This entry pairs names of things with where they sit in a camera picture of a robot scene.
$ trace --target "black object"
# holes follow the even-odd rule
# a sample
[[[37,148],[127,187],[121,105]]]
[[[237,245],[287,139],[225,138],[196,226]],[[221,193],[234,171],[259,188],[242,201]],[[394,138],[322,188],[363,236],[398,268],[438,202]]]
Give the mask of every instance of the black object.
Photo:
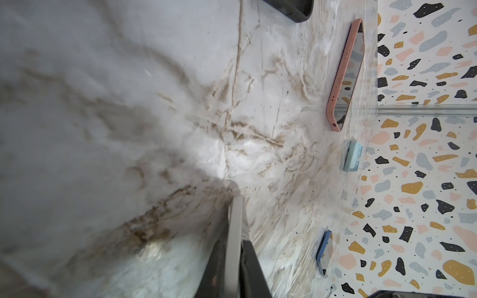
[[[376,236],[376,232],[373,230],[373,228],[369,225],[369,224],[366,224],[363,228],[363,231],[364,232],[368,232],[370,233],[371,235],[373,235],[373,238],[374,236]]]
[[[347,282],[341,285],[341,289],[346,293],[354,294],[354,289]]]
[[[224,240],[218,240],[215,243],[194,298],[219,298],[223,296],[226,246]]]
[[[404,268],[404,261],[400,257],[397,258],[395,269],[397,272],[401,273],[401,275],[406,275],[406,269]]]
[[[387,86],[386,77],[378,78],[378,88],[386,87],[386,86]]]
[[[442,130],[441,122],[439,121],[438,118],[432,119],[431,129],[432,129],[432,130],[435,130],[435,131],[437,131],[437,132],[440,132],[440,131]]]
[[[469,67],[469,70],[466,72],[466,74],[464,74],[461,79],[464,79],[464,78],[475,78],[475,76],[477,75],[477,65],[476,66],[471,66]]]
[[[385,45],[380,45],[378,47],[378,53],[386,57],[389,55],[389,49]]]
[[[401,237],[399,237],[399,239],[405,241],[405,242],[409,242],[409,239],[411,238],[411,234],[413,232],[413,228],[411,228],[410,226],[405,226],[404,227],[404,230],[403,230],[403,233],[401,234]]]
[[[415,13],[413,13],[413,15],[416,18],[420,19],[422,17],[425,17],[428,14],[438,11],[439,9],[443,7],[444,5],[442,5],[442,3],[437,3],[437,4],[424,3]]]
[[[346,114],[343,115],[343,117],[341,117],[340,120],[336,121],[336,124],[343,124],[344,123],[344,120],[346,118]]]
[[[462,247],[460,247],[457,244],[446,243],[446,242],[439,242],[439,243],[444,247],[445,250],[456,251],[456,252],[465,252],[465,249],[463,249]]]
[[[394,297],[406,297],[406,298],[460,298],[459,296],[439,295],[439,294],[423,294],[416,292],[394,292],[379,290],[369,296],[369,298],[394,298]]]
[[[449,145],[449,147],[452,149],[452,150],[459,150],[460,147],[457,146],[456,144],[454,144],[453,142],[448,142],[447,145]]]
[[[444,274],[442,274],[442,272],[440,270],[436,271],[436,278],[447,279],[446,276]]]
[[[426,177],[427,175],[421,171],[415,171],[414,174],[416,174],[417,177],[419,178],[424,178]]]
[[[439,204],[439,206],[437,206],[437,210],[441,213],[441,214],[444,214],[446,212],[452,212],[452,210],[454,210],[456,207],[455,206],[452,206],[451,204],[449,203],[446,203],[444,201],[441,201],[441,200],[436,200],[437,203]]]
[[[374,198],[371,198],[371,199],[368,199],[368,203],[366,205],[364,205],[366,208],[368,208],[369,206],[371,206],[371,204],[374,202]]]
[[[409,67],[407,69],[413,69],[414,67],[416,67],[416,65],[419,63],[419,61],[421,61],[421,59],[416,59],[416,60],[412,61],[411,63],[409,63]]]
[[[423,86],[425,87],[427,83],[420,82],[420,81],[413,81],[409,86]]]
[[[452,182],[446,182],[441,184],[442,189],[453,189],[454,185]]]
[[[295,23],[310,18],[314,0],[264,0]]]
[[[471,191],[474,192],[474,194],[477,195],[477,181],[469,181],[467,182],[467,186],[470,188]]]
[[[224,240],[218,240],[215,243],[194,298],[221,298],[224,296],[226,246],[227,244]],[[239,279],[240,297],[272,298],[259,260],[249,240],[242,241]]]
[[[385,159],[384,157],[382,156],[379,156],[378,158],[376,158],[374,160],[377,164],[388,164],[389,163],[389,160]]]
[[[467,98],[467,92],[465,90],[457,90],[454,98]]]

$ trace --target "marble countertop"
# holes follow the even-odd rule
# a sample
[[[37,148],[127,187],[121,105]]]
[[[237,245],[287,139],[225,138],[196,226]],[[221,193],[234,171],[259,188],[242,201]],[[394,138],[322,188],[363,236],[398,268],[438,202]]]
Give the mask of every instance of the marble countertop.
[[[339,246],[358,179],[347,146],[366,147],[376,114],[376,0],[316,0],[300,24],[261,0],[32,6],[2,12],[2,78],[27,102],[0,111],[18,125],[5,150],[25,156],[3,170],[18,200],[2,222],[33,195],[57,201],[23,210],[33,240],[2,231],[5,255],[65,297],[189,298],[241,193],[272,295],[324,297],[318,240],[328,228]],[[356,18],[366,53],[335,133],[326,103]]]

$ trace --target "smartphone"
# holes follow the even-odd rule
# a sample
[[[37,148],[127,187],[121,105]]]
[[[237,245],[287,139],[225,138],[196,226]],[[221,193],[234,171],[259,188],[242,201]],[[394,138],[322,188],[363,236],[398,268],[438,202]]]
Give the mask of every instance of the smartphone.
[[[331,260],[331,255],[333,254],[333,240],[331,239],[332,232],[327,230],[321,239],[320,246],[316,252],[316,264],[318,264],[318,272],[321,275],[326,274],[326,268]]]
[[[326,118],[335,132],[343,128],[364,59],[363,20],[351,24],[338,72],[326,106]]]

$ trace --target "black phone case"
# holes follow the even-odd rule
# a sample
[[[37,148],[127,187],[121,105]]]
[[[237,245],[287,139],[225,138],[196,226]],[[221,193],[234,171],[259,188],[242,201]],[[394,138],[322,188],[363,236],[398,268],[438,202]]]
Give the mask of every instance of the black phone case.
[[[314,0],[264,0],[295,23],[310,18]]]

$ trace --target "terrazzo wall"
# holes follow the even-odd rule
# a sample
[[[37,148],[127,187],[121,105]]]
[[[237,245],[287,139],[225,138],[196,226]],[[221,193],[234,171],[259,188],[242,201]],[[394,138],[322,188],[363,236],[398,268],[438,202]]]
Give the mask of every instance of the terrazzo wall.
[[[477,117],[378,116],[360,165],[331,298],[476,298]]]
[[[477,103],[477,1],[380,0],[379,104]]]

